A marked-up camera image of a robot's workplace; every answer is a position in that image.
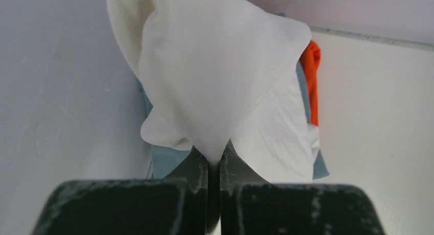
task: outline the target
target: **pile of cloth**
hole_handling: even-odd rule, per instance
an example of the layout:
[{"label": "pile of cloth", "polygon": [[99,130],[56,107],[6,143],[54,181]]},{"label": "pile of cloth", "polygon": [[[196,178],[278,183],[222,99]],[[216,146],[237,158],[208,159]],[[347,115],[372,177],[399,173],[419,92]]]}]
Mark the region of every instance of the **pile of cloth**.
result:
[{"label": "pile of cloth", "polygon": [[269,182],[327,176],[319,144],[320,49],[306,24],[246,0],[107,0],[139,79],[154,177],[194,145],[218,164],[230,139]]}]

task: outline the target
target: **orange cloth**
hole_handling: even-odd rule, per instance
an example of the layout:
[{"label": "orange cloth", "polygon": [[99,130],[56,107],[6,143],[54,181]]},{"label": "orange cloth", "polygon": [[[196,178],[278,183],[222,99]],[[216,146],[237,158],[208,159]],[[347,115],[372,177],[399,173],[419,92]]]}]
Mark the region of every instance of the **orange cloth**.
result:
[{"label": "orange cloth", "polygon": [[319,46],[311,41],[300,57],[301,66],[305,73],[308,84],[309,102],[311,104],[311,123],[318,126],[318,94],[316,73],[321,60],[321,50]]}]

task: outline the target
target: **white fabric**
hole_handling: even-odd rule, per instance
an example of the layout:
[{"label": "white fabric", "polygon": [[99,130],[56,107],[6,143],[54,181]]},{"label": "white fabric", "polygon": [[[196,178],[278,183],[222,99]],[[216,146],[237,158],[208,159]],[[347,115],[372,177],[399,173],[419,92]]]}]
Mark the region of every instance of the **white fabric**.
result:
[{"label": "white fabric", "polygon": [[305,24],[245,0],[150,0],[156,10],[143,15],[137,4],[149,0],[107,1],[116,39],[156,112],[142,127],[146,141],[186,147],[186,137],[216,163],[231,138],[266,180],[312,180],[316,156],[295,73],[311,38]]}]

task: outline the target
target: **crumpled white cloth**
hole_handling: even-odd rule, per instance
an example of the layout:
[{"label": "crumpled white cloth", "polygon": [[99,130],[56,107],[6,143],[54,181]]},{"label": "crumpled white cloth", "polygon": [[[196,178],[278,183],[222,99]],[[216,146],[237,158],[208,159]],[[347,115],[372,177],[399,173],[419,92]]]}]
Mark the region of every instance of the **crumpled white cloth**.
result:
[{"label": "crumpled white cloth", "polygon": [[217,163],[231,138],[266,180],[312,180],[316,154],[295,73],[311,38],[305,24],[245,0],[107,5],[119,46],[154,105],[142,126],[146,141],[177,149],[190,142]]}]

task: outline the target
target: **white cloth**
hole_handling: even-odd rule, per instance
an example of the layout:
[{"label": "white cloth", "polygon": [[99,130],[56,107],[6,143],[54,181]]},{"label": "white cloth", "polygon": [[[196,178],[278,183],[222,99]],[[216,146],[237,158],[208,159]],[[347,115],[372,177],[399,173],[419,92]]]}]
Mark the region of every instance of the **white cloth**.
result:
[{"label": "white cloth", "polygon": [[142,126],[146,141],[178,149],[192,142],[217,163],[231,138],[266,180],[312,180],[316,154],[295,73],[311,38],[305,24],[245,0],[107,5],[119,46],[154,105]]}]

